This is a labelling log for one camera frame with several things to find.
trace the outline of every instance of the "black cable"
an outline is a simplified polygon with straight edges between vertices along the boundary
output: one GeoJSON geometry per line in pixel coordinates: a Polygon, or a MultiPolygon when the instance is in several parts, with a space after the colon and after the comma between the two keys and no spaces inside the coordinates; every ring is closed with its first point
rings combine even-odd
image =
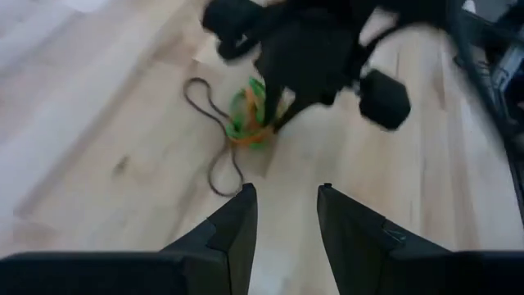
{"type": "Polygon", "coordinates": [[[207,182],[210,185],[211,190],[222,196],[222,197],[234,197],[237,195],[238,192],[242,189],[242,185],[244,184],[244,174],[240,170],[237,164],[237,149],[234,145],[231,144],[229,141],[229,136],[226,131],[226,127],[224,126],[224,123],[218,118],[218,116],[214,116],[210,114],[207,111],[204,111],[201,107],[199,107],[191,98],[189,98],[189,95],[187,94],[187,91],[189,90],[189,87],[193,84],[203,84],[206,87],[206,96],[207,101],[210,104],[210,106],[215,110],[220,116],[222,116],[224,119],[229,120],[228,114],[226,114],[224,111],[220,110],[214,103],[211,93],[211,85],[209,82],[207,82],[205,79],[202,78],[191,78],[187,80],[183,85],[183,96],[186,98],[187,103],[189,103],[195,110],[200,112],[202,115],[212,119],[215,123],[217,123],[220,126],[220,129],[222,130],[222,133],[224,134],[224,145],[220,149],[220,151],[211,159],[209,168],[207,170],[207,182]],[[219,161],[220,157],[228,151],[229,147],[231,146],[231,160],[233,163],[233,167],[235,167],[235,171],[238,173],[238,176],[240,178],[240,184],[238,185],[238,189],[235,192],[232,193],[222,193],[220,192],[213,183],[213,170],[215,169],[216,163],[219,161]]]}

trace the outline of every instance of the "wooden floor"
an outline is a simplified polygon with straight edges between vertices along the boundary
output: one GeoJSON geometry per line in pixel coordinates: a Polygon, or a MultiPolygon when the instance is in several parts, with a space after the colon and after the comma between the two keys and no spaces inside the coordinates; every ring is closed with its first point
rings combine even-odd
{"type": "MultiPolygon", "coordinates": [[[[203,77],[226,107],[256,73],[250,59],[226,66],[217,57],[199,25],[203,2],[113,0],[80,12],[67,2],[0,0],[24,15],[0,23],[0,254],[156,250],[227,201],[206,182],[222,135],[181,86],[203,77]],[[63,21],[31,25],[43,11],[63,21]],[[35,32],[23,42],[13,37],[21,25],[35,32]],[[5,54],[13,44],[24,50],[5,54]]],[[[377,14],[362,38],[385,23],[377,14]]],[[[428,28],[377,50],[372,65],[404,82],[413,105],[397,132],[363,119],[344,92],[265,150],[241,151],[259,200],[252,294],[337,293],[315,208],[324,182],[450,250],[524,248],[505,154],[453,55],[428,28]]],[[[203,89],[192,95],[205,103],[203,89]]],[[[228,157],[215,176],[235,189],[228,157]]]]}

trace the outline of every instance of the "black object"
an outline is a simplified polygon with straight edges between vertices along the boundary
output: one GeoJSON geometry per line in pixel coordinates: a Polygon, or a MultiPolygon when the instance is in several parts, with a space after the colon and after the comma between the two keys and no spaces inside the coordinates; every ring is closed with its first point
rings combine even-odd
{"type": "MultiPolygon", "coordinates": [[[[336,191],[318,220],[340,294],[524,292],[524,252],[457,252],[336,191]]],[[[252,184],[160,252],[26,253],[0,261],[1,294],[248,294],[257,205],[252,184]]]]}
{"type": "Polygon", "coordinates": [[[255,253],[252,184],[160,252],[42,252],[0,261],[1,294],[247,294],[255,253]]]}
{"type": "Polygon", "coordinates": [[[524,292],[523,252],[449,252],[330,184],[318,188],[318,219],[340,294],[524,292]]]}
{"type": "Polygon", "coordinates": [[[378,70],[360,82],[360,113],[388,130],[396,130],[411,112],[406,87],[378,70]]]}
{"type": "MultiPolygon", "coordinates": [[[[473,61],[469,33],[472,29],[486,32],[490,39],[522,43],[511,31],[491,28],[463,11],[465,0],[286,0],[255,7],[249,0],[213,0],[206,8],[202,24],[219,36],[218,52],[226,61],[243,57],[259,43],[262,51],[257,68],[266,86],[265,124],[278,131],[299,112],[325,98],[335,97],[343,88],[352,89],[361,80],[361,70],[377,44],[397,30],[410,25],[426,24],[445,30],[453,39],[463,69],[477,91],[484,111],[508,148],[519,149],[513,140],[515,130],[497,112],[490,90],[483,83],[473,61]],[[380,7],[397,14],[396,23],[383,30],[368,44],[359,43],[364,24],[380,7]],[[282,92],[290,88],[296,103],[284,117],[274,122],[276,105],[282,92]]],[[[369,111],[375,114],[404,113],[402,106],[390,104],[391,111],[369,111]]],[[[390,118],[376,118],[379,124],[390,118]]]]}
{"type": "MultiPolygon", "coordinates": [[[[519,66],[522,67],[524,57],[524,1],[518,0],[496,22],[468,11],[460,13],[461,26],[468,32],[463,35],[469,43],[484,48],[486,52],[488,62],[479,61],[476,64],[477,73],[483,78],[488,90],[487,105],[496,112],[492,118],[495,123],[499,122],[499,131],[505,133],[502,134],[504,147],[524,223],[524,111],[521,99],[524,89],[518,87],[524,82],[518,81],[519,66]]],[[[464,46],[460,50],[468,52],[464,46]]],[[[454,61],[460,68],[465,68],[462,58],[455,57],[454,61]]]]}

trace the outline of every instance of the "tangled cord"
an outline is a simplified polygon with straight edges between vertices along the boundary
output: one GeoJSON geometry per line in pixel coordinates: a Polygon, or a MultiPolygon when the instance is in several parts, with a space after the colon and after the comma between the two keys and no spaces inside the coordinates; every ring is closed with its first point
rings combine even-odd
{"type": "Polygon", "coordinates": [[[183,96],[186,98],[187,103],[189,103],[195,110],[200,112],[202,115],[212,119],[215,123],[217,123],[220,126],[220,129],[222,130],[222,133],[224,134],[224,145],[220,149],[220,151],[211,159],[211,162],[209,164],[209,168],[207,170],[207,182],[209,186],[211,187],[211,190],[222,196],[222,197],[234,197],[241,189],[242,185],[244,184],[244,174],[240,170],[240,167],[237,164],[237,147],[234,144],[231,144],[231,141],[229,140],[228,132],[226,130],[226,127],[224,123],[220,120],[218,116],[214,116],[210,114],[208,111],[204,111],[201,107],[199,107],[188,95],[187,91],[189,90],[189,87],[193,84],[203,84],[206,87],[206,96],[207,101],[210,104],[211,108],[215,110],[220,116],[222,116],[225,120],[231,120],[231,118],[226,114],[224,111],[220,110],[212,100],[212,93],[211,93],[211,85],[209,82],[207,82],[205,79],[202,78],[191,78],[186,81],[186,83],[183,85],[183,96]],[[220,157],[228,151],[229,147],[231,147],[231,160],[233,163],[233,167],[235,168],[235,171],[237,172],[239,178],[240,178],[240,184],[238,185],[238,189],[231,193],[223,193],[220,192],[213,182],[213,171],[215,170],[216,164],[219,161],[220,157]]]}

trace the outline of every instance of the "orange string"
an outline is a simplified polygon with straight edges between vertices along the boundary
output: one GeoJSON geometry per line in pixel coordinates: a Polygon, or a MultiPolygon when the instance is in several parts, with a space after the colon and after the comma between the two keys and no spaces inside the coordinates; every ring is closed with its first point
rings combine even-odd
{"type": "MultiPolygon", "coordinates": [[[[257,110],[257,100],[253,89],[247,87],[244,90],[244,95],[246,97],[246,111],[248,113],[247,119],[247,128],[248,130],[257,130],[261,129],[259,122],[256,120],[256,110],[257,110]]],[[[267,138],[272,132],[270,126],[261,129],[260,132],[248,136],[246,138],[229,138],[235,144],[248,146],[252,143],[262,143],[265,138],[267,138]]]]}

